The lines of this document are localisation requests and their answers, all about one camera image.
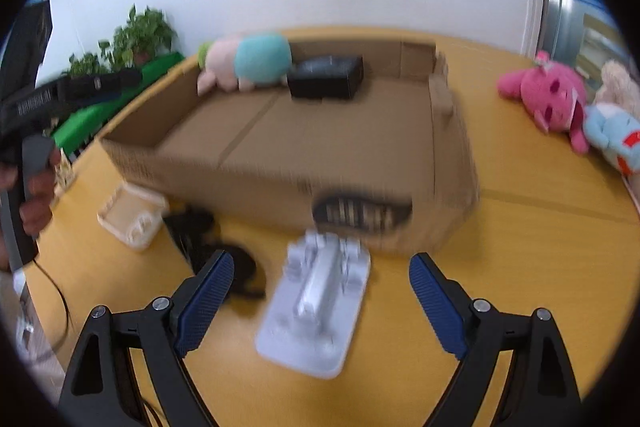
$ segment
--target potted plant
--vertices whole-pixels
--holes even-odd
[[[71,78],[77,78],[84,74],[108,73],[109,69],[100,63],[98,55],[95,53],[85,53],[82,58],[75,55],[69,57],[69,69],[65,71]]]
[[[174,35],[160,10],[147,6],[143,13],[137,13],[136,5],[133,5],[127,24],[116,28],[113,42],[104,40],[98,45],[111,70],[118,71],[133,65],[143,66],[156,58],[158,52],[171,51]]]

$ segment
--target black box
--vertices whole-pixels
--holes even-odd
[[[364,76],[362,57],[314,57],[293,66],[287,74],[292,98],[351,100]]]

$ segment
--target metal bolt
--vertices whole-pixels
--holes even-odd
[[[103,305],[96,306],[93,310],[91,310],[91,316],[94,319],[98,319],[102,317],[107,312],[107,308]]]
[[[489,304],[489,301],[485,301],[484,299],[476,299],[474,301],[474,308],[478,312],[486,313],[491,309],[491,304]]]
[[[158,297],[151,305],[155,310],[162,311],[169,307],[169,299],[167,297]]]
[[[551,312],[546,308],[538,308],[536,310],[536,315],[541,321],[549,321],[551,320]]]

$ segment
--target open cardboard box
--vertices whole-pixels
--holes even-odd
[[[294,62],[362,55],[351,102],[286,88],[199,98],[191,57],[103,130],[129,181],[225,214],[372,248],[434,251],[478,200],[460,108],[434,44],[290,39]]]

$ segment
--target green planter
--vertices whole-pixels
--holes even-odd
[[[97,103],[73,113],[53,133],[53,139],[66,155],[75,153],[85,141],[94,136],[102,126],[123,109],[147,87],[165,76],[170,68],[183,61],[179,53],[170,53],[155,58],[142,67],[142,83],[138,87],[124,90],[119,98],[109,102]]]

